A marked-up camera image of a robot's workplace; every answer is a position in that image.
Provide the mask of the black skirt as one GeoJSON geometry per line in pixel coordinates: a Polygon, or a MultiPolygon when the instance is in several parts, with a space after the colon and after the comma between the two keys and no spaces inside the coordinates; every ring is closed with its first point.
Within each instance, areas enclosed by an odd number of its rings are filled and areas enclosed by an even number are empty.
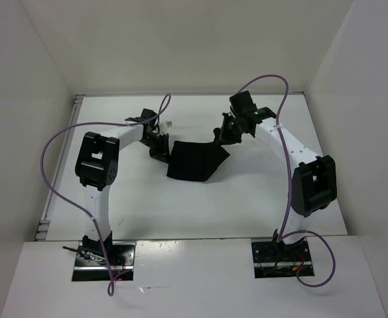
{"type": "Polygon", "coordinates": [[[222,146],[213,142],[175,141],[166,176],[187,182],[206,182],[230,157],[222,146]]]}

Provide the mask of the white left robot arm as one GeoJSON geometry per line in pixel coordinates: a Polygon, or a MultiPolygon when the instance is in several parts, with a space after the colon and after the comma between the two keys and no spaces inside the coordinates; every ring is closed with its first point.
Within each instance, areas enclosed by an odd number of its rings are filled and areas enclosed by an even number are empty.
{"type": "Polygon", "coordinates": [[[170,158],[168,140],[167,133],[156,131],[149,125],[117,127],[84,135],[75,173],[83,186],[85,209],[91,219],[82,238],[82,246],[96,263],[104,265],[113,258],[109,192],[117,177],[119,152],[130,144],[140,142],[149,148],[151,158],[167,163],[170,158]]]}

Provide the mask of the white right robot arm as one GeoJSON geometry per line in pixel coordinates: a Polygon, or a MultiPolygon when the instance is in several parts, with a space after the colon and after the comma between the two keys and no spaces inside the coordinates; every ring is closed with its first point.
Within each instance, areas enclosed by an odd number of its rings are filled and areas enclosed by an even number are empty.
{"type": "Polygon", "coordinates": [[[216,142],[240,143],[243,134],[250,134],[287,165],[287,207],[281,226],[276,230],[272,252],[279,260],[288,260],[295,253],[294,244],[305,236],[307,219],[337,198],[335,161],[303,145],[267,107],[244,115],[230,111],[224,113],[223,118],[222,126],[214,130],[216,142]]]}

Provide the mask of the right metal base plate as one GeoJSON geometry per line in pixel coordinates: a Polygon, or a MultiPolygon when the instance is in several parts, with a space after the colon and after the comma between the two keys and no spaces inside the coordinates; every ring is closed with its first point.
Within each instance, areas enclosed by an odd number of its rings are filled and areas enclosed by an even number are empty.
{"type": "Polygon", "coordinates": [[[312,258],[306,240],[287,254],[278,253],[271,239],[251,241],[255,279],[314,276],[312,258]]]}

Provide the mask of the aluminium table edge rail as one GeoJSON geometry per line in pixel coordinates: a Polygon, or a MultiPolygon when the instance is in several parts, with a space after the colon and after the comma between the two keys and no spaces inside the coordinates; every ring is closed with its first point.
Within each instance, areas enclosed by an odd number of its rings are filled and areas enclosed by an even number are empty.
{"type": "MultiPolygon", "coordinates": [[[[82,102],[84,100],[85,95],[76,95],[74,97],[74,103],[72,106],[72,112],[70,115],[70,120],[68,122],[68,126],[73,125],[77,122],[78,116],[80,113],[80,108],[82,106],[82,102]]],[[[55,139],[56,142],[59,140],[62,141],[60,153],[57,159],[56,167],[54,170],[54,174],[52,178],[50,179],[50,183],[53,186],[59,186],[60,182],[62,181],[63,176],[63,169],[65,167],[65,163],[67,161],[69,148],[71,145],[72,137],[74,132],[73,131],[65,131],[55,139]]],[[[50,227],[50,222],[54,216],[54,210],[56,207],[56,204],[58,202],[58,198],[55,196],[54,193],[52,193],[50,190],[48,191],[48,195],[46,198],[46,202],[44,205],[44,209],[42,212],[42,215],[40,217],[40,221],[36,230],[36,235],[34,237],[35,241],[44,242],[47,239],[48,230],[50,227]]]]}

